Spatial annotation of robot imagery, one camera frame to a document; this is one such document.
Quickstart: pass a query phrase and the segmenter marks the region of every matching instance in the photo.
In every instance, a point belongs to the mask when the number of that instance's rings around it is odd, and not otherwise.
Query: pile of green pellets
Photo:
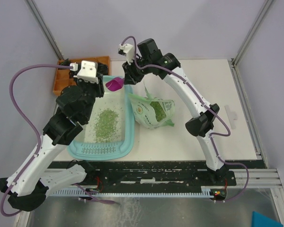
[[[156,113],[156,120],[157,122],[162,121],[164,118],[166,118],[166,114],[162,108],[162,106],[160,105],[159,102],[151,102],[151,107],[154,109],[155,113]]]
[[[119,114],[111,109],[105,109],[98,115],[95,125],[97,143],[109,143],[116,137],[116,126]]]

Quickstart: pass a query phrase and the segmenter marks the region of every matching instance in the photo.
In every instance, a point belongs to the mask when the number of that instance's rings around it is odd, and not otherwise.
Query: green bag
[[[146,87],[145,92],[147,97],[128,94],[135,120],[148,129],[166,125],[174,126],[171,117],[175,114],[175,101],[155,98]]]

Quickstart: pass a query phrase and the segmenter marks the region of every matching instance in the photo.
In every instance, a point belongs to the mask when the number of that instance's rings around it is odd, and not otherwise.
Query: purple scoop
[[[105,86],[110,91],[117,91],[123,88],[124,85],[124,79],[121,77],[113,78],[111,81],[107,82]]]

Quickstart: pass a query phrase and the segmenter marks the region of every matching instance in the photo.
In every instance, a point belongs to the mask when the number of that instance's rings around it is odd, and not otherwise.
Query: gray wall
[[[23,0],[0,0],[0,177],[10,176],[36,144],[36,136],[9,98],[9,81],[21,68],[57,59]],[[30,70],[18,78],[15,95],[19,106],[39,131],[53,114],[53,69]],[[11,212],[6,203],[6,211]],[[0,214],[0,226],[14,218]]]
[[[284,186],[284,0],[273,5],[239,70],[268,162]]]
[[[233,58],[264,0],[35,0],[65,57],[117,54],[128,35],[179,58]]]

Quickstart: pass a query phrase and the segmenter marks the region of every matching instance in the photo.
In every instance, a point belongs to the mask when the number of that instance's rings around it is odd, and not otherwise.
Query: light blue tray
[[[107,83],[113,78],[114,76],[104,76],[103,83]],[[72,157],[83,160],[102,161],[123,157],[131,151],[134,142],[134,115],[127,94],[132,92],[130,85],[125,85],[122,89],[114,93],[105,87],[104,97],[96,99],[89,121],[90,124],[83,126],[84,130],[68,146],[68,152]],[[120,126],[120,136],[117,136],[110,143],[95,143],[91,135],[93,133],[93,120],[97,117],[97,110],[106,107],[110,108],[112,105],[115,105],[114,108],[118,108],[120,105],[123,106],[120,110],[123,110],[122,113],[125,116],[121,116],[123,120],[120,120],[120,124],[122,124]]]

